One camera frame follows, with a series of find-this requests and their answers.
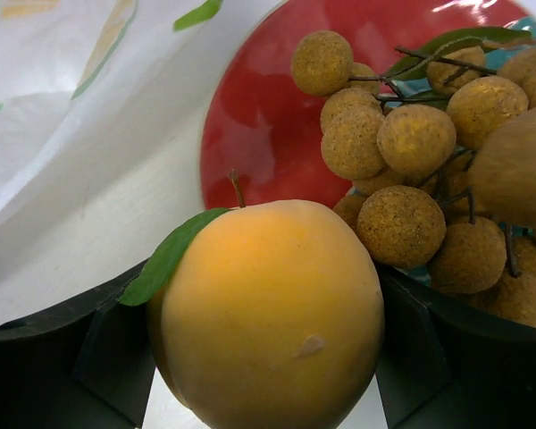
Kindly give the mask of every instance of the plastic bag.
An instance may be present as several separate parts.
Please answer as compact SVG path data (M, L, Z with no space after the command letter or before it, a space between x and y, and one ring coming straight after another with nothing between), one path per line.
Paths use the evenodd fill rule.
M80 131L110 121L206 23L202 0L0 0L0 224Z

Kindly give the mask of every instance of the red plate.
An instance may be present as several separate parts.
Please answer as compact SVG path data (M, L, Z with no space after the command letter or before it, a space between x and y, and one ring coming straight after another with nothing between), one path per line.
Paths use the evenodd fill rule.
M384 72L398 59L396 45L419 47L445 31L526 15L507 0L288 0L246 40L214 94L200 158L205 207L238 205L232 168L249 205L297 198L333 206L350 189L320 155L323 99L290 77L290 57L307 33L337 31L356 61Z

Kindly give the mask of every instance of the longan bunch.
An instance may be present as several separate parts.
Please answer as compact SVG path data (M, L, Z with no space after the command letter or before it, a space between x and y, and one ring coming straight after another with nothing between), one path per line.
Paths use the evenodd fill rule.
M446 108L394 107L340 34L299 42L292 78L325 97L322 159L355 192L333 209L375 262L424 267L441 293L536 327L536 46L495 72L479 46L445 57L473 65L428 63Z

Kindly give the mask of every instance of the green leaf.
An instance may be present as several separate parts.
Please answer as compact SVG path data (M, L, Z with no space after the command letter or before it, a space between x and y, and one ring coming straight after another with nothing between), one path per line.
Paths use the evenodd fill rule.
M418 92L417 94L414 94L406 101L403 102L403 105L406 104L419 104L419 105L430 105L432 107L437 107L438 109L442 110L443 112L447 110L447 105L450 97L444 97L438 92L433 91L432 89L429 89L427 91Z
M208 21L221 10L221 6L222 0L206 0L196 9L193 9L176 20L172 28L175 31L181 31L182 29L187 29L193 25Z
M511 42L520 38L531 38L530 31L522 29L505 29L504 27L471 27L455 29L437 36L430 42L417 49L426 55L448 55L466 47L479 46L483 41L498 43ZM485 52L495 50L484 47ZM428 60L412 56L404 56L385 73L392 76L397 73L395 80L418 80L426 76Z
M118 301L124 306L145 304L170 279L177 265L197 234L210 222L230 211L229 208L212 208L188 219L171 232L147 260L141 274L129 284Z

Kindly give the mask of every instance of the white table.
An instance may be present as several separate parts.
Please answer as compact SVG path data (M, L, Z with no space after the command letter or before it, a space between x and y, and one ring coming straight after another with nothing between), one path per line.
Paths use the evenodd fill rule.
M482 0L464 0L475 4ZM259 20L279 0L224 2L191 45L194 62L168 67L135 107L158 139L146 141L131 112L112 126L98 154L72 154L63 175L0 227L0 324L34 313L105 282L148 257L174 227L201 210L197 157L208 102L224 67ZM523 2L536 15L536 0ZM206 59L205 67L197 59ZM166 112L171 76L182 74L195 90L192 115L171 130ZM342 429L385 425L373 382ZM157 373L146 429L206 428L167 391Z

